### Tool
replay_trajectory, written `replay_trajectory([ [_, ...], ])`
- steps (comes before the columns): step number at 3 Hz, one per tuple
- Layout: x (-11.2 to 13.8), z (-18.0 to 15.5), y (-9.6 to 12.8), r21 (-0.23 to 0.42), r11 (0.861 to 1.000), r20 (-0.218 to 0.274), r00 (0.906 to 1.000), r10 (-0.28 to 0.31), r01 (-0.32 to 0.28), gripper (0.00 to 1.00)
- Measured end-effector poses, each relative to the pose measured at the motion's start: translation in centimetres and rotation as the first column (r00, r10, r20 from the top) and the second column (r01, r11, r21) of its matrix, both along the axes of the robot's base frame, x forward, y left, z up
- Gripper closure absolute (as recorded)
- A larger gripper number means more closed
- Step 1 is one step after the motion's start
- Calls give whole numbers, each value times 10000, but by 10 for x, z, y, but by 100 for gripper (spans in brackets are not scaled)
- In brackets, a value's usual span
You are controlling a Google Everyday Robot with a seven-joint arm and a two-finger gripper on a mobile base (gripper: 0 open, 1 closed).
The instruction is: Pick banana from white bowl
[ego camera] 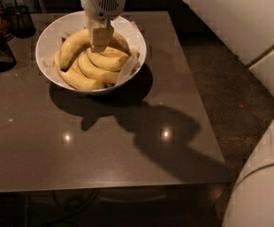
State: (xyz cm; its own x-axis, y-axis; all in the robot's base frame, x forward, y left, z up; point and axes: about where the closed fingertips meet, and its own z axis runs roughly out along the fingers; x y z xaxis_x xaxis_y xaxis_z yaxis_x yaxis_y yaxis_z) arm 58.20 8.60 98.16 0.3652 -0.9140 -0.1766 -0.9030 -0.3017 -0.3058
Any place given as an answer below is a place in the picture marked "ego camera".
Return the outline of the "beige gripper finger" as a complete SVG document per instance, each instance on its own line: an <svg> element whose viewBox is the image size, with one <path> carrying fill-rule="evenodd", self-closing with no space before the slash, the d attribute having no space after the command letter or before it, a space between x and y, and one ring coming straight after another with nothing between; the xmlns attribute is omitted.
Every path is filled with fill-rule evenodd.
<svg viewBox="0 0 274 227"><path fill-rule="evenodd" d="M109 45L114 28L109 19L92 20L89 24L90 44L93 52L101 52Z"/></svg>

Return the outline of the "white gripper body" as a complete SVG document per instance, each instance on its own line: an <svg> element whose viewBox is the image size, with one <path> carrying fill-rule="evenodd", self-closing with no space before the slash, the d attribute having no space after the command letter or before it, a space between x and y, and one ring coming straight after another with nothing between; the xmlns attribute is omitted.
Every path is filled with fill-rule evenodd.
<svg viewBox="0 0 274 227"><path fill-rule="evenodd" d="M124 11L126 0L80 0L80 4L85 13L87 26L105 26Z"/></svg>

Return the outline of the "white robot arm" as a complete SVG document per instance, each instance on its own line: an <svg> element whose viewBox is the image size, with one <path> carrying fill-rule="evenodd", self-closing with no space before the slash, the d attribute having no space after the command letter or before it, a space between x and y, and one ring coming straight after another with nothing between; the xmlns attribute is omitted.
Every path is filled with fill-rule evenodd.
<svg viewBox="0 0 274 227"><path fill-rule="evenodd" d="M237 176L274 119L274 97L249 71L274 50L274 0L128 0L128 10L167 9L181 34L208 117Z"/></svg>

